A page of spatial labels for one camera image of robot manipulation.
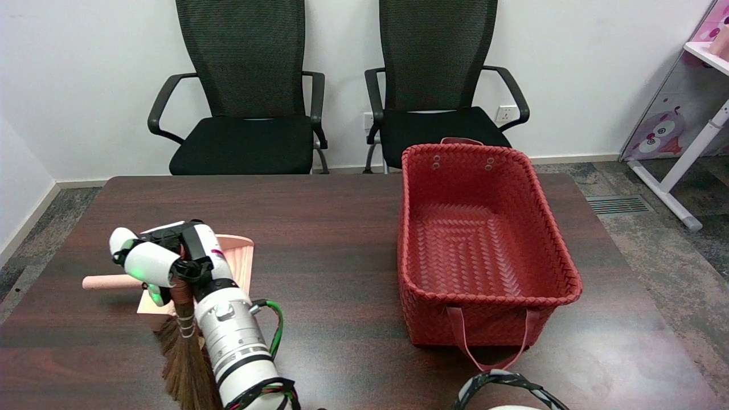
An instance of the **white robotic arm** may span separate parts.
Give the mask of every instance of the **white robotic arm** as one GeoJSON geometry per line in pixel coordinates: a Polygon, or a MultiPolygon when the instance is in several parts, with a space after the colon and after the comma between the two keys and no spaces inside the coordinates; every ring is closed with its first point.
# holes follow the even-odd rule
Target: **white robotic arm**
{"type": "Polygon", "coordinates": [[[169,302],[173,279],[190,284],[197,302],[195,319],[226,409],[300,408],[294,382],[278,375],[254,317],[260,305],[233,280],[209,226],[193,220],[139,235],[117,228],[109,238],[109,250],[127,274],[147,283],[158,306],[169,302]]]}

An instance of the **chair seat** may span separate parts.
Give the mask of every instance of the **chair seat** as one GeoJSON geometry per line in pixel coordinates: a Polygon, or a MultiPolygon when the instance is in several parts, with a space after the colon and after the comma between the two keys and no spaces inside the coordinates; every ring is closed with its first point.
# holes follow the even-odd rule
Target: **chair seat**
{"type": "Polygon", "coordinates": [[[308,174],[311,119],[201,120],[170,161],[173,175],[308,174]]]}
{"type": "Polygon", "coordinates": [[[438,144],[447,136],[459,136],[486,145],[511,147],[499,127],[480,108],[421,114],[386,109],[380,128],[382,155],[387,165],[402,168],[402,152],[411,145],[438,144]]]}

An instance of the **basket handle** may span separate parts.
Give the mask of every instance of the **basket handle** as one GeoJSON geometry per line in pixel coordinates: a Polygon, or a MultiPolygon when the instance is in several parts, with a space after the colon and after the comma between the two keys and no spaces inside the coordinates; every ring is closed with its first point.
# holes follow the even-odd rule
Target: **basket handle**
{"type": "Polygon", "coordinates": [[[476,141],[475,139],[463,138],[460,136],[447,136],[440,140],[441,144],[469,144],[469,145],[483,145],[482,142],[476,141]]]}
{"type": "Polygon", "coordinates": [[[479,363],[478,360],[476,360],[475,357],[473,357],[471,352],[468,350],[468,345],[466,344],[466,325],[463,320],[463,311],[461,310],[461,308],[449,306],[446,308],[446,310],[448,311],[448,319],[451,321],[451,330],[453,331],[453,336],[456,338],[456,343],[458,344],[458,347],[466,356],[471,358],[476,367],[478,367],[478,369],[481,371],[490,371],[496,368],[506,370],[507,368],[509,368],[509,366],[514,364],[519,356],[521,356],[522,352],[524,352],[524,349],[526,348],[526,341],[527,339],[529,339],[531,332],[534,331],[534,326],[539,320],[538,310],[527,309],[526,321],[524,323],[524,339],[521,342],[521,348],[519,349],[519,352],[516,355],[504,360],[503,362],[497,363],[495,365],[485,365],[479,363]]]}

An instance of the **basket rim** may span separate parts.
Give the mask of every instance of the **basket rim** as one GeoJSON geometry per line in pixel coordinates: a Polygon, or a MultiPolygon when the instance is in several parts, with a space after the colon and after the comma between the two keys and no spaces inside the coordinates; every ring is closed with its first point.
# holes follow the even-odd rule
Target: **basket rim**
{"type": "Polygon", "coordinates": [[[547,198],[542,189],[542,185],[539,183],[539,178],[534,170],[534,167],[523,152],[508,147],[495,147],[489,145],[473,145],[473,144],[419,144],[413,145],[407,148],[402,154],[402,251],[399,255],[398,267],[401,276],[401,283],[403,283],[407,290],[414,295],[429,300],[438,300],[441,302],[459,302],[459,303],[489,303],[498,305],[515,305],[515,306],[560,306],[575,302],[582,295],[582,278],[580,273],[577,271],[577,267],[574,265],[572,257],[569,255],[567,245],[564,243],[561,232],[557,226],[557,221],[554,218],[547,198]],[[409,179],[408,168],[409,158],[411,155],[416,155],[421,152],[450,152],[450,151],[467,151],[467,152],[482,152],[488,155],[508,156],[514,163],[521,166],[526,171],[527,180],[529,181],[529,188],[537,194],[538,202],[537,206],[543,215],[545,216],[545,225],[550,237],[553,239],[554,245],[557,248],[557,258],[563,263],[563,272],[567,281],[566,295],[558,297],[544,297],[544,296],[501,296],[501,295],[475,295],[472,293],[436,293],[426,291],[418,287],[413,280],[410,278],[410,272],[408,272],[407,261],[405,258],[408,257],[409,247],[409,235],[410,229],[408,220],[410,220],[410,190],[409,190],[409,179]]]}

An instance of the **mesh chair back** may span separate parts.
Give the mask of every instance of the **mesh chair back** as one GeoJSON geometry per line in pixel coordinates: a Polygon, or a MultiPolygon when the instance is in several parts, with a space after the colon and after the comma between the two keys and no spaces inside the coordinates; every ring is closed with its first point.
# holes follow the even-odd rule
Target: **mesh chair back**
{"type": "Polygon", "coordinates": [[[304,0],[176,0],[212,115],[304,115],[304,0]]]}
{"type": "Polygon", "coordinates": [[[470,107],[497,0],[380,0],[385,108],[470,107]]]}

